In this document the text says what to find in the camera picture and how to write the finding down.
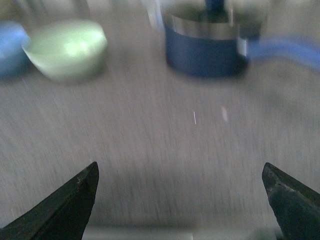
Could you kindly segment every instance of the gray table surface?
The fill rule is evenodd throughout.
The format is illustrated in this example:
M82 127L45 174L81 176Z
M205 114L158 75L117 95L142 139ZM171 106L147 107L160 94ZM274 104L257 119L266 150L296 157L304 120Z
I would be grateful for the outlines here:
M320 3L274 4L263 36L320 43ZM92 161L95 226L276 226L265 162L320 191L319 73L273 58L202 81L166 65L145 9L92 17L109 43L102 74L66 86L32 67L0 84L0 226Z

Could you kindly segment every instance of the silver band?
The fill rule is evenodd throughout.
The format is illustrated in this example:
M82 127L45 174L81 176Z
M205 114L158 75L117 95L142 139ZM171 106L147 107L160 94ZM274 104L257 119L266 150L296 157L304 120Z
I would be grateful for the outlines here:
M210 23L182 19L169 13L163 15L164 25L174 32L198 39L235 40L237 26L231 27L228 22Z
M182 14L177 7L167 9L162 15L164 25L174 32L183 36L208 39L208 40L236 40L237 37L250 38L259 34L262 19L248 17L241 22L207 22L191 20L188 16L190 11L200 11L199 8L189 8Z

